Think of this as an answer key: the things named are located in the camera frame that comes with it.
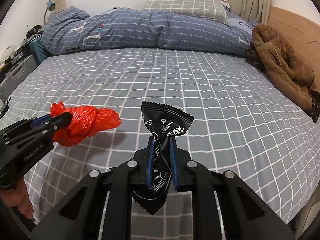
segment hand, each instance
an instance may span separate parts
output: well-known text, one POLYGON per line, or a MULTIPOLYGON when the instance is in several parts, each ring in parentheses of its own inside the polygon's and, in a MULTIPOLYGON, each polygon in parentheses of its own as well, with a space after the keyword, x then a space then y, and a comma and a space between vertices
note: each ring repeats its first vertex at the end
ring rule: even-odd
POLYGON ((23 178, 17 182, 15 189, 0 190, 0 197, 6 207, 18 207, 27 219, 33 217, 33 206, 23 178))

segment teal lamp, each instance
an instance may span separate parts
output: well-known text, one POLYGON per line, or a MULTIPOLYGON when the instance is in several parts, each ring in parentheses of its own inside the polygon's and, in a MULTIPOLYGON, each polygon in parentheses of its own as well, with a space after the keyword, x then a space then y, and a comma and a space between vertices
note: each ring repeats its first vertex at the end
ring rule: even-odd
POLYGON ((54 9, 56 8, 56 3, 55 2, 52 2, 52 1, 47 1, 47 8, 45 10, 45 13, 44 13, 44 17, 43 17, 43 23, 45 25, 45 16, 47 14, 47 11, 49 12, 52 12, 54 9))

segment black plastic packet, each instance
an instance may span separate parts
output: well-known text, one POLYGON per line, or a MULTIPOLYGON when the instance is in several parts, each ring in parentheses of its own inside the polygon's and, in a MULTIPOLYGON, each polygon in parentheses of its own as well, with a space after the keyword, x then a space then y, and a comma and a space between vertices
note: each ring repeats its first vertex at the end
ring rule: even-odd
POLYGON ((150 190, 140 188, 133 194, 135 201, 150 214, 165 203, 172 174, 170 169, 169 137, 186 133, 194 117, 170 105, 143 101, 142 117, 154 138, 154 163, 150 190))

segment triangular cutout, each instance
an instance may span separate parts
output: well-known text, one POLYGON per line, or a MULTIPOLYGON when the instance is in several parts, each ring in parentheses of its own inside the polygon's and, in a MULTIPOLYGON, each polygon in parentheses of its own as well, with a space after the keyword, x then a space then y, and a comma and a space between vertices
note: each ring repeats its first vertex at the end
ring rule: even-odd
POLYGON ((61 209, 59 215, 72 221, 76 220, 87 189, 87 187, 82 187, 81 190, 79 190, 79 192, 61 209))
POLYGON ((264 211, 254 202, 252 198, 240 187, 237 188, 241 203, 244 208, 245 215, 248 220, 254 220, 264 215, 264 211))

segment lamp head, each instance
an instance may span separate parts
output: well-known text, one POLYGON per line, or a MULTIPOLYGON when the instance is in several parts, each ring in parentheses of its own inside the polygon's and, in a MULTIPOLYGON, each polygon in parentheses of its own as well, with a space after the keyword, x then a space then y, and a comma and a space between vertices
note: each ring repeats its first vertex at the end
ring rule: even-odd
POLYGON ((49 12, 52 12, 56 8, 56 3, 51 2, 50 0, 47 1, 47 8, 49 12))

